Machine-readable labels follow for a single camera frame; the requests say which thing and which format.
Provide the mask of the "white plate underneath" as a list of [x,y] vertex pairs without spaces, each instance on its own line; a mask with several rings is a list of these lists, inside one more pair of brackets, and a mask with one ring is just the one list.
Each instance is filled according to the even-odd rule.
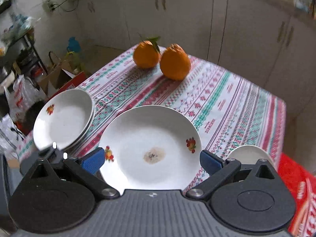
[[94,102],[88,95],[73,97],[65,107],[65,119],[62,123],[62,137],[58,145],[65,149],[77,142],[88,130],[94,116]]

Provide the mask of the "white bowl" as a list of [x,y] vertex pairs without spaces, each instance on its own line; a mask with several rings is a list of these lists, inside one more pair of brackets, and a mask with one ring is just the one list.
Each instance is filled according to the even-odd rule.
[[255,164],[259,159],[265,159],[275,167],[271,156],[263,149],[254,145],[242,145],[231,151],[227,158],[234,158],[242,164]]

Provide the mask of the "white plate with fruit print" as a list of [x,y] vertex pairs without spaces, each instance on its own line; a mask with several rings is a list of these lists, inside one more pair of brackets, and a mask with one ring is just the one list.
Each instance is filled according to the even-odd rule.
[[69,89],[57,94],[45,104],[39,112],[33,128],[33,140],[38,150],[50,146],[53,142],[56,142],[57,146],[60,144],[60,141],[63,140],[62,123],[65,119],[65,107],[70,99],[83,95],[90,96],[82,89]]

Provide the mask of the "white plate with stain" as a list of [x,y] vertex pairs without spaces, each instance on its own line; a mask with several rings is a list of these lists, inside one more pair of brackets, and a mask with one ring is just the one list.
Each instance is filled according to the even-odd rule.
[[119,115],[104,130],[99,146],[107,153],[100,168],[103,179],[120,193],[185,190],[201,169],[197,129],[180,112],[160,105]]

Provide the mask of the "white plastic bag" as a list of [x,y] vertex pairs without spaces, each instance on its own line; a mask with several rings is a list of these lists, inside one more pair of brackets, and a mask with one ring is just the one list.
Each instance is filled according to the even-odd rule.
[[4,87],[7,98],[10,117],[13,122],[23,121],[28,109],[38,101],[45,101],[46,94],[40,88],[37,89],[32,80],[24,75],[19,75],[13,83],[13,91]]

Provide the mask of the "brown cardboard box on floor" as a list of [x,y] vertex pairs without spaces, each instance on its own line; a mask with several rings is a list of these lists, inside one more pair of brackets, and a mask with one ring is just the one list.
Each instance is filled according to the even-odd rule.
[[78,53],[70,51],[64,58],[60,58],[53,51],[49,51],[48,56],[51,67],[48,75],[38,83],[47,98],[50,99],[60,92],[76,88],[87,79]]

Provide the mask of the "red cardboard box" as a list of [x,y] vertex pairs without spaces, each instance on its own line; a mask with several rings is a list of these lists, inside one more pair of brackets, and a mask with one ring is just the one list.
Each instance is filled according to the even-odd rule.
[[285,154],[278,174],[296,202],[296,212],[288,228],[292,236],[315,236],[315,176]]

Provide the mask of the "orange without leaf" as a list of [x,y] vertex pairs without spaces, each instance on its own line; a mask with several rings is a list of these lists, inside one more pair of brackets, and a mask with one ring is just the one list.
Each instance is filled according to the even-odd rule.
[[165,77],[182,81],[191,70],[191,61],[182,47],[171,44],[161,57],[160,70]]

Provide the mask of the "orange with leaf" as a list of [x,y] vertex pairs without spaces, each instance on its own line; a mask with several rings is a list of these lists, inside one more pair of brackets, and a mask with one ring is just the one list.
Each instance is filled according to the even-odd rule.
[[160,36],[142,40],[133,53],[134,63],[140,69],[154,68],[161,57],[160,48],[157,44]]

